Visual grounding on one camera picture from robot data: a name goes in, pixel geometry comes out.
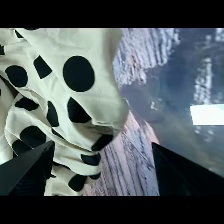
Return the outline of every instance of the wooden surface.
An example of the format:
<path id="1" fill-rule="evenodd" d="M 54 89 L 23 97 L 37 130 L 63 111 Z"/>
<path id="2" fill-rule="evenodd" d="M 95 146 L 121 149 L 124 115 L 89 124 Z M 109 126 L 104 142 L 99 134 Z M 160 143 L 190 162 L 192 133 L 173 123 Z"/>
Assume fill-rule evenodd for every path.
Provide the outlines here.
<path id="1" fill-rule="evenodd" d="M 147 48 L 144 45 L 144 38 L 148 38 L 147 29 L 122 29 L 124 36 L 114 61 L 120 89 L 136 79 L 144 79 L 141 63 L 147 66 Z M 124 130 L 101 153 L 101 178 L 85 186 L 84 196 L 159 195 L 151 141 L 158 142 L 151 126 L 130 106 Z"/>

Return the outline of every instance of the garment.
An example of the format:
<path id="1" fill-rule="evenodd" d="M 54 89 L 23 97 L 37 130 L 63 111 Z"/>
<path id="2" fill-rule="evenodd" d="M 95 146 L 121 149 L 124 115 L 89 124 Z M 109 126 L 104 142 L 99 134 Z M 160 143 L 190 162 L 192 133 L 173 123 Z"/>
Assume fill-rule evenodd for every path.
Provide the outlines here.
<path id="1" fill-rule="evenodd" d="M 1 28 L 0 164 L 55 142 L 45 195 L 82 195 L 100 176 L 100 153 L 122 129 L 128 106 L 112 70 L 121 31 Z"/>

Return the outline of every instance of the white cloth with black dots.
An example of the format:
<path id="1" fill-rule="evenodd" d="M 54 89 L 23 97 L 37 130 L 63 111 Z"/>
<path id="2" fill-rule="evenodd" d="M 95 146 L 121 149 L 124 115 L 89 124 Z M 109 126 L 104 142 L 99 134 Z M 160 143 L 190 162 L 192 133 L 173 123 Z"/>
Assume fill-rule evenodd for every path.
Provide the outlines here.
<path id="1" fill-rule="evenodd" d="M 114 28 L 0 29 L 0 164 L 53 140 L 46 196 L 82 195 L 100 177 L 99 152 L 128 114 L 112 70 L 120 39 Z"/>

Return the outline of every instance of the fabric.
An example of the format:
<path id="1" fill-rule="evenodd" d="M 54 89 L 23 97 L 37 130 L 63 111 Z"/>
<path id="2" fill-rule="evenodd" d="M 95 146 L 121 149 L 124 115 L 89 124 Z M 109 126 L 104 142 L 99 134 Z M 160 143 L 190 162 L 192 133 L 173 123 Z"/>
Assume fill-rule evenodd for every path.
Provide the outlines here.
<path id="1" fill-rule="evenodd" d="M 120 38 L 109 28 L 0 29 L 0 164 L 53 140 L 45 195 L 82 195 L 100 177 L 100 151 L 128 114 L 112 70 Z"/>

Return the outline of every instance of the polka dot fabric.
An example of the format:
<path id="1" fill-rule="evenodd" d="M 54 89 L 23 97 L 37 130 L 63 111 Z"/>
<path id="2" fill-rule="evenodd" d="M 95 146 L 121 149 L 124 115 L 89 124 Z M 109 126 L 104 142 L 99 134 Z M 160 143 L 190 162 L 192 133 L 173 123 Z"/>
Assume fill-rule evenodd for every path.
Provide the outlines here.
<path id="1" fill-rule="evenodd" d="M 120 38 L 109 28 L 0 28 L 0 164 L 54 141 L 46 196 L 82 195 L 100 178 L 100 151 L 128 113 L 112 72 Z"/>

